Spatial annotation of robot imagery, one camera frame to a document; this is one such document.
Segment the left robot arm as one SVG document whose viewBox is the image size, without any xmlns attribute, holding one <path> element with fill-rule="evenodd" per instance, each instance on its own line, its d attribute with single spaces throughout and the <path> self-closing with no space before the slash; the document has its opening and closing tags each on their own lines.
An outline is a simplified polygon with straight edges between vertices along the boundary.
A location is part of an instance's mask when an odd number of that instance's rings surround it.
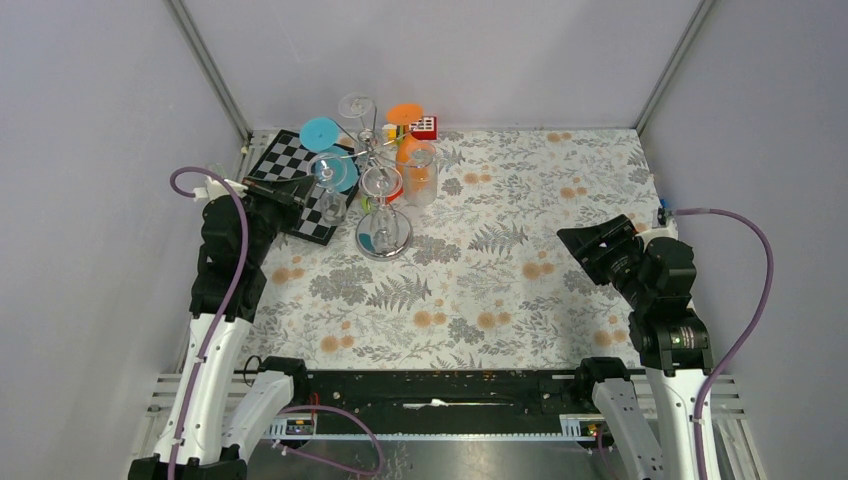
<svg viewBox="0 0 848 480">
<path fill-rule="evenodd" d="M 179 195 L 205 205 L 188 349 L 163 433 L 150 456 L 132 461 L 128 476 L 244 479 L 279 411 L 299 410 L 310 397 L 304 362 L 270 356 L 233 413 L 225 413 L 237 356 L 267 283 L 262 264 L 274 240 L 300 219 L 316 180 L 237 182 L 197 168 L 203 185 L 184 190 L 177 179 L 187 171 L 176 170 L 169 182 Z"/>
</svg>

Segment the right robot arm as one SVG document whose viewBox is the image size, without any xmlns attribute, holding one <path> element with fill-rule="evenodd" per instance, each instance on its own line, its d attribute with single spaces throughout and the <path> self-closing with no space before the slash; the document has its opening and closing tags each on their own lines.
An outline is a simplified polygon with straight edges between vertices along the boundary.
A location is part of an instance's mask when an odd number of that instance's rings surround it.
<svg viewBox="0 0 848 480">
<path fill-rule="evenodd" d="M 619 215 L 557 236 L 594 284 L 611 286 L 629 305 L 629 338 L 657 415 L 650 426 L 622 360 L 585 358 L 572 394 L 583 410 L 602 415 L 596 441 L 612 437 L 630 479 L 720 478 L 708 405 L 714 361 L 708 330 L 691 305 L 692 247 L 665 215 L 643 232 Z"/>
</svg>

